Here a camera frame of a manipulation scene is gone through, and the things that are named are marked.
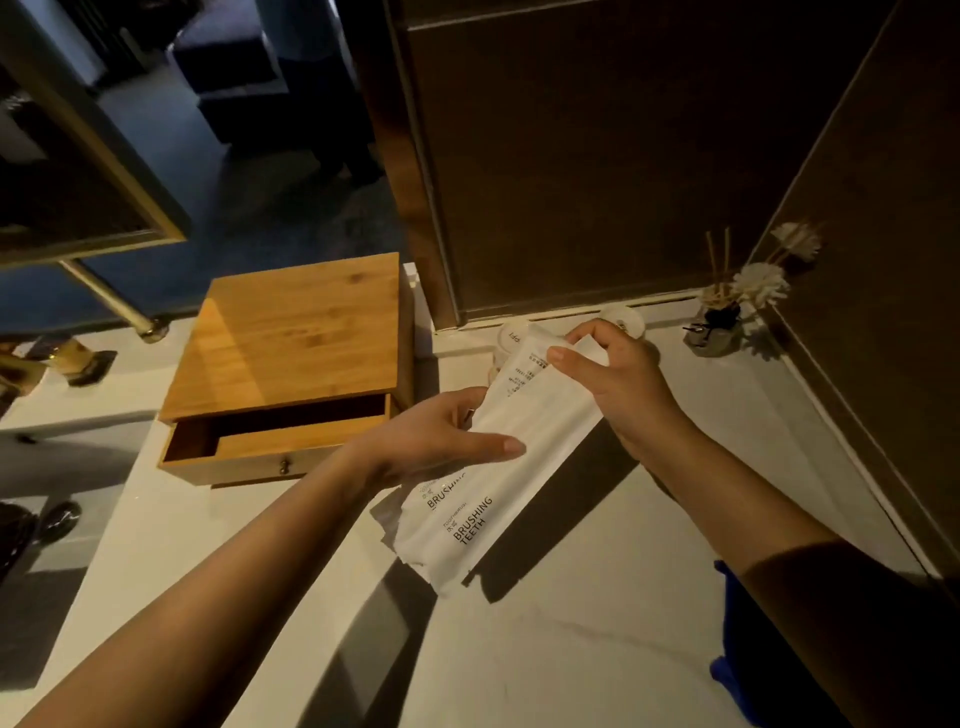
person's right hand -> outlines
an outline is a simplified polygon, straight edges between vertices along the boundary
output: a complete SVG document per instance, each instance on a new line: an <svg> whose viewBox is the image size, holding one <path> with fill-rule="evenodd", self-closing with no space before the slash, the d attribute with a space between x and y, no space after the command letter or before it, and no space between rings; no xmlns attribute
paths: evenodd
<svg viewBox="0 0 960 728"><path fill-rule="evenodd" d="M590 390L623 447L649 466L694 425L674 400L649 344L602 319L583 322L566 340L575 344L588 334L607 350L609 367L562 347L551 347L547 360Z"/></svg>

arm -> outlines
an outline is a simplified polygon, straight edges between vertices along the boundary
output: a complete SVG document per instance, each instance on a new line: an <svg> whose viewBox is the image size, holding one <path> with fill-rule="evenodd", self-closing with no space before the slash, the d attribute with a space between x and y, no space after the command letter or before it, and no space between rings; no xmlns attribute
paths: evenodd
<svg viewBox="0 0 960 728"><path fill-rule="evenodd" d="M604 321L567 339L587 334L607 349L609 367L560 348L550 362L590 390L626 450L660 478L847 718L945 724L960 677L960 650L946 647L956 617L944 619L921 590L711 440L680 409L647 345Z"/></svg>
<svg viewBox="0 0 960 728"><path fill-rule="evenodd" d="M376 491L522 454L514 438L459 429L485 393L438 395L336 450L81 662L21 728L196 720L264 630L276 636ZM220 718L230 707L218 706Z"/></svg>

wooden box top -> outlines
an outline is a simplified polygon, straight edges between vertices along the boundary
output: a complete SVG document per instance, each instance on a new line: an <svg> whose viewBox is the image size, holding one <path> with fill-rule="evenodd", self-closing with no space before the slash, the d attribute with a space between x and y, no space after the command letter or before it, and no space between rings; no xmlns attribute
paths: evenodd
<svg viewBox="0 0 960 728"><path fill-rule="evenodd" d="M402 281L396 253L215 279L159 418L395 390Z"/></svg>

sink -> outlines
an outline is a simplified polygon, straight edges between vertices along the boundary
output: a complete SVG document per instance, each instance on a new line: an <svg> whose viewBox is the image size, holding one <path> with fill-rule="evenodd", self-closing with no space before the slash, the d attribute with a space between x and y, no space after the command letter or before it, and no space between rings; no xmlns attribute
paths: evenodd
<svg viewBox="0 0 960 728"><path fill-rule="evenodd" d="M80 514L72 529L39 529L0 582L0 692L36 685L150 423L141 416L0 433L0 501L41 524L64 503Z"/></svg>

person's left hand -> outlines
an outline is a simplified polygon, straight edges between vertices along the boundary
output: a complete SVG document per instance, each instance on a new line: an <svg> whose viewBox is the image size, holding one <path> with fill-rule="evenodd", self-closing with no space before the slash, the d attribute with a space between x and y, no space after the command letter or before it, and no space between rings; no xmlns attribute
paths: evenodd
<svg viewBox="0 0 960 728"><path fill-rule="evenodd" d="M345 447L373 468L377 489L423 482L467 465L513 460L526 451L516 437L461 429L486 394L486 387L442 392Z"/></svg>

